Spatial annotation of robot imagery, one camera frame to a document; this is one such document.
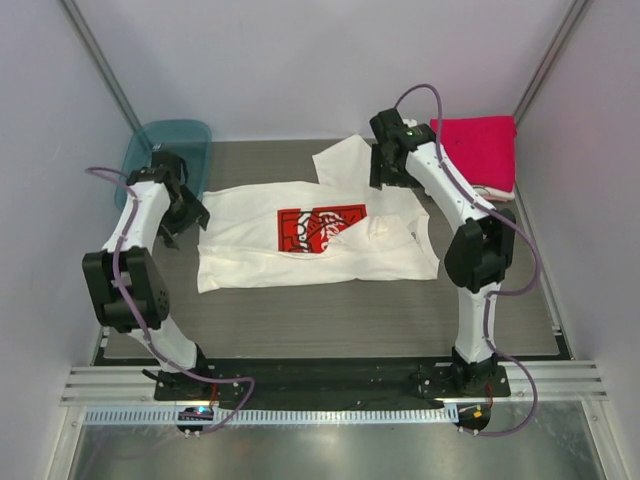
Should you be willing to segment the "teal plastic bin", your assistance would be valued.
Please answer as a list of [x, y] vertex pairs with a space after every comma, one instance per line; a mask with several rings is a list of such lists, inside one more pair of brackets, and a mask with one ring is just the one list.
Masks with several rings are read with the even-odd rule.
[[212, 153], [212, 132], [197, 120], [160, 120], [147, 123], [132, 136], [121, 170], [130, 174], [151, 165], [152, 153], [166, 150], [184, 160], [182, 172], [190, 191], [202, 199]]

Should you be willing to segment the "white t-shirt red print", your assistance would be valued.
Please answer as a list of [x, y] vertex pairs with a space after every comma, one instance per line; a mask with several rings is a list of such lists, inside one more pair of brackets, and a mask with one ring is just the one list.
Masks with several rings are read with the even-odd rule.
[[370, 187], [371, 153], [352, 135], [313, 155], [316, 182], [205, 193], [198, 291], [436, 279], [427, 211], [409, 189]]

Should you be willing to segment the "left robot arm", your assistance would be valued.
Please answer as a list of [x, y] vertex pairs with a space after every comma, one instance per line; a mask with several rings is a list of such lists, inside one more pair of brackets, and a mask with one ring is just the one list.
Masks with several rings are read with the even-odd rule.
[[89, 167], [86, 173], [126, 194], [114, 232], [82, 260], [98, 322], [140, 342], [163, 374], [179, 375], [178, 386], [187, 396], [205, 397], [213, 375], [200, 347], [172, 318], [169, 289], [153, 258], [157, 240], [176, 249], [179, 235], [194, 225], [208, 226], [209, 211], [186, 184], [186, 161], [160, 150], [150, 165], [129, 174], [106, 167]]

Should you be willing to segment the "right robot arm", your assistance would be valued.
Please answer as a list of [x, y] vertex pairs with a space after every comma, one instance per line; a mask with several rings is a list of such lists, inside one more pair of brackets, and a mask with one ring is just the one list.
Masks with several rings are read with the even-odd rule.
[[443, 263], [457, 287], [459, 322], [450, 379], [461, 395], [485, 395], [497, 378], [495, 293], [511, 266], [515, 233], [494, 217], [496, 209], [455, 168], [429, 125], [411, 126], [395, 108], [369, 124], [375, 137], [370, 186], [423, 188], [451, 227]]

